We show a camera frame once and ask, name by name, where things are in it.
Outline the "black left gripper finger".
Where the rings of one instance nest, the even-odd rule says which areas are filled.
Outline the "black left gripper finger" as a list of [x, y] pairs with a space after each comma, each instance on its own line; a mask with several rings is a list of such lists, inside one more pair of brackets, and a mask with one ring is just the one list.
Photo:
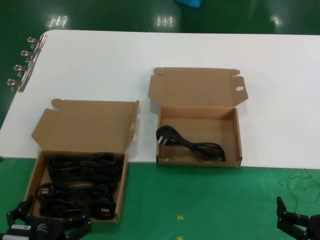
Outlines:
[[80, 240], [92, 231], [91, 212], [84, 208], [77, 217], [71, 217], [61, 222], [63, 232], [60, 240]]
[[16, 223], [16, 220], [21, 220], [28, 224], [31, 220], [29, 209], [33, 205], [34, 197], [29, 196], [27, 200], [21, 201], [17, 207], [6, 214], [8, 226], [11, 227]]

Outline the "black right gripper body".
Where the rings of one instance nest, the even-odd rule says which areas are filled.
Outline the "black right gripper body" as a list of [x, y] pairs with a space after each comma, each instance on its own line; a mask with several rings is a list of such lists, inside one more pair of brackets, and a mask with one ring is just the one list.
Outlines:
[[310, 240], [320, 240], [320, 215], [312, 215], [306, 227], [306, 233]]

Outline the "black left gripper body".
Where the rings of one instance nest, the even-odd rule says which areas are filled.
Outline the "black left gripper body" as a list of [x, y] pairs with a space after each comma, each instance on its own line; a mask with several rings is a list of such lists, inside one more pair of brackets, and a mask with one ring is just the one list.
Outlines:
[[32, 218], [24, 225], [11, 224], [4, 234], [5, 240], [64, 240], [62, 222], [55, 219]]

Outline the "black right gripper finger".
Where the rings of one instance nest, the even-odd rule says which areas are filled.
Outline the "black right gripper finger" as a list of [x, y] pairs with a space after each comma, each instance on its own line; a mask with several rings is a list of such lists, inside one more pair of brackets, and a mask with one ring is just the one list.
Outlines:
[[280, 196], [276, 198], [277, 228], [293, 238], [308, 238], [309, 217], [287, 211]]

